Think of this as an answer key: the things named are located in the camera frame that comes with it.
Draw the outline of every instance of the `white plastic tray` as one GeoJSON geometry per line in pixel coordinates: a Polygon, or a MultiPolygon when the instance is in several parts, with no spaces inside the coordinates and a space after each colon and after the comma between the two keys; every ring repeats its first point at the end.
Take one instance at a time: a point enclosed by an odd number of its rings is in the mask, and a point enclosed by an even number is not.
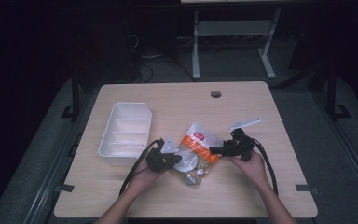
{"type": "Polygon", "coordinates": [[[152,113],[145,103],[113,106],[99,153],[112,165],[132,166],[147,147],[152,113]]]}

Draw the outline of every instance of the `hole in table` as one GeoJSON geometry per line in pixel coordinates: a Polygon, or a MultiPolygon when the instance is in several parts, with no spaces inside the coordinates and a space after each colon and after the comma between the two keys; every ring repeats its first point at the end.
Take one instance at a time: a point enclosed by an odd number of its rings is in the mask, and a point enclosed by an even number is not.
{"type": "Polygon", "coordinates": [[[211,91],[211,96],[213,98],[220,98],[222,96],[222,92],[220,92],[220,91],[211,91]]]}

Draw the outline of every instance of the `orange label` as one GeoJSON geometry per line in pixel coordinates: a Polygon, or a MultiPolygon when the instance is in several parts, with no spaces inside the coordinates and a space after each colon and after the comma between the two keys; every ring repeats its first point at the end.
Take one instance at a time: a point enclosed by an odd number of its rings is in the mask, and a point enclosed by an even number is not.
{"type": "Polygon", "coordinates": [[[187,134],[183,138],[182,144],[185,144],[188,148],[193,150],[196,154],[200,155],[205,160],[209,161],[211,164],[215,164],[217,159],[219,159],[218,155],[212,155],[209,151],[209,148],[203,146],[187,134]]]}

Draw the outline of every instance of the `black tape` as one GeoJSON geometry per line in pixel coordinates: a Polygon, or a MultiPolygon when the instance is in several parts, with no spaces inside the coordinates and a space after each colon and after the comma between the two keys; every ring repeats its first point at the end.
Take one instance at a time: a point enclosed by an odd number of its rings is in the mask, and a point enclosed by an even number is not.
{"type": "Polygon", "coordinates": [[[55,191],[56,192],[61,192],[61,191],[72,192],[74,190],[74,188],[75,188],[75,186],[63,184],[61,186],[57,186],[55,191]]]}
{"type": "Polygon", "coordinates": [[[316,188],[312,189],[309,185],[296,185],[296,190],[297,191],[309,191],[313,195],[319,194],[319,190],[317,190],[316,188]]]}
{"type": "Polygon", "coordinates": [[[79,133],[76,137],[76,140],[74,144],[72,145],[71,149],[68,152],[68,157],[74,157],[77,152],[77,147],[80,144],[81,137],[83,136],[83,133],[79,133]]]}

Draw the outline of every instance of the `snack bag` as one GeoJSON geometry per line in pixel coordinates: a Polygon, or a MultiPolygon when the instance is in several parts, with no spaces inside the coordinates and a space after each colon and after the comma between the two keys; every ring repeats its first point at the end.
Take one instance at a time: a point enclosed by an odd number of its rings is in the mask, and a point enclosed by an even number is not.
{"type": "Polygon", "coordinates": [[[222,143],[213,133],[193,122],[176,153],[182,160],[173,166],[172,172],[189,186],[200,184],[201,176],[207,174],[209,167],[219,159],[219,155],[210,153],[209,147],[221,147],[222,143]]]}

